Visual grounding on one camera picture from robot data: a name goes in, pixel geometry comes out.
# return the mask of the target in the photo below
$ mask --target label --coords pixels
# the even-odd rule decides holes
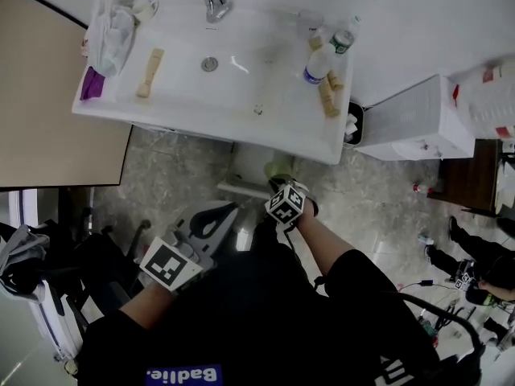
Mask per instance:
[[[311,74],[309,74],[307,68],[304,68],[304,79],[306,79],[306,81],[311,84],[320,84],[320,82],[323,80],[323,77],[321,79],[317,79],[316,77],[313,77]]]
[[[339,40],[337,40],[335,38],[335,36],[331,37],[331,40],[329,40],[329,43],[335,47],[337,55],[343,55],[350,47],[350,46],[346,46],[345,44],[341,43]]]
[[[213,364],[211,366],[160,368],[146,371],[146,386],[163,386],[164,384],[223,386],[222,368],[219,364]]]

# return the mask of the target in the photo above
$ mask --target sink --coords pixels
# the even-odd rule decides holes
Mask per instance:
[[[136,30],[122,73],[105,80],[100,98],[80,101],[78,90],[74,113],[338,163],[352,82],[352,49],[336,68],[345,84],[335,99],[341,115],[327,119],[317,87],[303,79],[310,49],[297,36],[294,14],[238,3],[219,23],[209,24],[201,0],[159,1],[155,17]],[[335,30],[325,29],[327,36]],[[165,52],[151,95],[143,99],[135,93],[154,48]],[[208,57],[217,61],[210,72],[201,67]]]

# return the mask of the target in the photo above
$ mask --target tile floor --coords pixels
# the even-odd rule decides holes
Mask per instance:
[[[233,199],[238,203],[260,204],[261,200],[216,188],[225,176],[230,150],[231,144],[227,142],[134,127],[121,185],[95,190],[96,227],[112,224],[114,239],[128,248],[141,220],[152,222],[152,229],[144,237],[150,243],[195,200]],[[409,285],[422,279],[445,284],[445,273],[431,267],[423,256],[422,246],[417,242],[420,232],[428,233],[439,248],[456,258],[466,254],[447,239],[450,215],[456,216],[468,232],[487,240],[503,243],[506,236],[490,219],[412,192],[413,182],[433,183],[438,167],[436,161],[382,162],[344,150],[337,166],[302,160],[298,178],[317,196],[320,220],[365,252],[394,284]],[[316,264],[300,235],[292,235],[312,280],[319,275]],[[406,292],[444,307],[451,299],[460,298],[460,292],[439,287],[412,286]]]

